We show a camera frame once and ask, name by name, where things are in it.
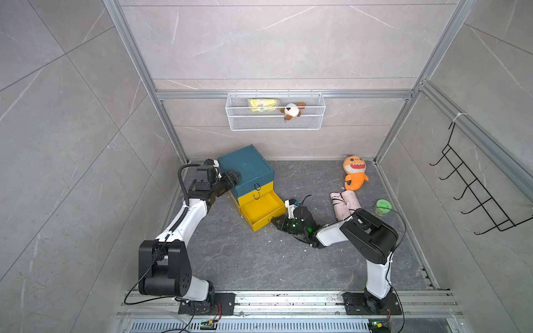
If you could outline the teal drawer cabinet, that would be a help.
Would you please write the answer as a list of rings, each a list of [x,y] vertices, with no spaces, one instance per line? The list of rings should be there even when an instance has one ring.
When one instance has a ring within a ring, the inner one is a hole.
[[[274,170],[254,145],[221,156],[217,159],[222,172],[233,170],[240,173],[240,182],[231,193],[237,200],[274,181]]]

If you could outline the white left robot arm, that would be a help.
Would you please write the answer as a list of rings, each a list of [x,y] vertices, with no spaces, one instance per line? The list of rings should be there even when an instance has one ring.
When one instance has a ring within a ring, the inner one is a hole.
[[[139,248],[135,285],[141,295],[214,305],[215,288],[210,281],[193,275],[187,246],[216,199],[237,187],[240,180],[239,172],[221,171],[216,160],[180,166],[178,183],[183,204],[170,224]]]

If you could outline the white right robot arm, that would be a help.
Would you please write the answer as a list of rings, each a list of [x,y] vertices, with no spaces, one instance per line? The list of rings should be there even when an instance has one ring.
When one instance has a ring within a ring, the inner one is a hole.
[[[369,314],[400,314],[391,285],[391,264],[398,247],[398,233],[389,224],[362,208],[342,221],[320,226],[303,203],[290,200],[287,212],[271,221],[276,228],[312,248],[349,242],[366,260],[363,292],[343,294],[347,314],[362,309]]]

